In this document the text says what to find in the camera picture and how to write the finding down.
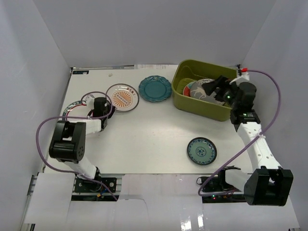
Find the grey deer plate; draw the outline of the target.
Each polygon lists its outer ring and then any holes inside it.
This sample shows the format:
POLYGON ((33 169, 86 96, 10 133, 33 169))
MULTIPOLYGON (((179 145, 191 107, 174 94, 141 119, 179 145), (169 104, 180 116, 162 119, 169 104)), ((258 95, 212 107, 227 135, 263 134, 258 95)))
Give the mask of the grey deer plate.
POLYGON ((208 83, 211 81, 213 81, 213 79, 210 79, 210 78, 203 78, 203 79, 196 81, 190 89, 190 97, 194 99, 202 100, 208 103, 216 104, 216 101, 217 101, 215 99, 216 94, 213 93, 210 96, 207 96, 202 87, 202 84, 208 83))

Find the red teal floral plate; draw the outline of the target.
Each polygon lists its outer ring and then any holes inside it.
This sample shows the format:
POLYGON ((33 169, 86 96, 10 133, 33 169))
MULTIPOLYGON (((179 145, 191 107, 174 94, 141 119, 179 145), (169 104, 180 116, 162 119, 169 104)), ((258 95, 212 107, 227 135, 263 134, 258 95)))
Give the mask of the red teal floral plate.
POLYGON ((184 96, 190 97, 190 89, 191 89, 191 87, 193 86, 194 83, 195 83, 195 81, 190 82, 190 83, 188 83, 188 84, 184 87, 183 92, 182 92, 182 94, 183 94, 184 96))

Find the orange sunburst plate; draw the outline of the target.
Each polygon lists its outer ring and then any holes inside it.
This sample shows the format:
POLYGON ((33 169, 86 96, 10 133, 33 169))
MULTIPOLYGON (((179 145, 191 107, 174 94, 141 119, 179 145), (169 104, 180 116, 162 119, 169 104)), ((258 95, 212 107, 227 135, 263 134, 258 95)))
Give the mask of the orange sunburst plate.
POLYGON ((131 85, 124 83, 110 86, 106 94, 110 97, 115 110, 121 113, 134 110, 140 101, 138 92, 131 85))

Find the teal scalloped plate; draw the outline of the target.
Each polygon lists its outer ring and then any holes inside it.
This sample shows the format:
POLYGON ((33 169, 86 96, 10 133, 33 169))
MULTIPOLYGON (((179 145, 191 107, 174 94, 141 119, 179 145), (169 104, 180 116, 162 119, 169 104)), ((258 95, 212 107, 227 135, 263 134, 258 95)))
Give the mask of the teal scalloped plate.
POLYGON ((139 84, 139 95, 151 103, 159 103, 171 97, 171 83, 162 76, 149 76, 139 84))

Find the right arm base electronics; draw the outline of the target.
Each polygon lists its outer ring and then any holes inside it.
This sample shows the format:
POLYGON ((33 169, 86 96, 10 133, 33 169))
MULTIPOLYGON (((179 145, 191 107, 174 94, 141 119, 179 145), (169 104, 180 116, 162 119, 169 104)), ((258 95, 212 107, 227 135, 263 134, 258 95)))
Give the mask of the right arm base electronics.
POLYGON ((246 203, 242 192, 231 185, 221 183, 218 176, 209 181, 202 189, 202 193, 211 194, 209 197, 202 197, 203 204, 246 203))

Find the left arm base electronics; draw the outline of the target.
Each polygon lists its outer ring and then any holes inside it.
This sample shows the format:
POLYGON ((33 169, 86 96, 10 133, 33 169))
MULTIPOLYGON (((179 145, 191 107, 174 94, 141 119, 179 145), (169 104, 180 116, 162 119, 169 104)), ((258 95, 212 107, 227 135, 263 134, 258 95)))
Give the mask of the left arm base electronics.
POLYGON ((100 183, 94 183, 89 180, 76 178, 71 200, 87 202, 115 202, 119 198, 116 177, 98 177, 97 181, 102 182, 105 186, 100 183))

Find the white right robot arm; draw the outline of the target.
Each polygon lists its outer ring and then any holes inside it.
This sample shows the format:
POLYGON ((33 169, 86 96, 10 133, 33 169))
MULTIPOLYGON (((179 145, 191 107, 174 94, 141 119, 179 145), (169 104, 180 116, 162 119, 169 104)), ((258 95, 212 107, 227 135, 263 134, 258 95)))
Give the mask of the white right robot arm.
POLYGON ((293 183, 291 170, 282 168, 263 135, 259 117, 253 109, 257 89, 250 82, 236 84, 224 76, 202 85, 206 95, 231 107, 231 123, 249 155, 252 174, 225 164, 216 171, 217 185, 223 192, 233 187, 243 192, 249 205, 284 206, 293 183))

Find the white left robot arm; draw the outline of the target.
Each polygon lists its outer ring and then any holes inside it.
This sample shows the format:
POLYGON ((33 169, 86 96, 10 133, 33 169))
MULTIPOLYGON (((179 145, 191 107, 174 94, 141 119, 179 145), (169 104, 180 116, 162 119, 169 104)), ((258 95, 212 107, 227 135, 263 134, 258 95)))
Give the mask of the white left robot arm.
POLYGON ((57 122, 49 155, 69 166, 76 175, 86 179, 85 186, 97 192, 102 180, 96 177, 99 169, 85 157, 86 136, 102 132, 115 111, 115 107, 105 97, 88 97, 86 100, 92 115, 79 121, 60 120, 57 122))

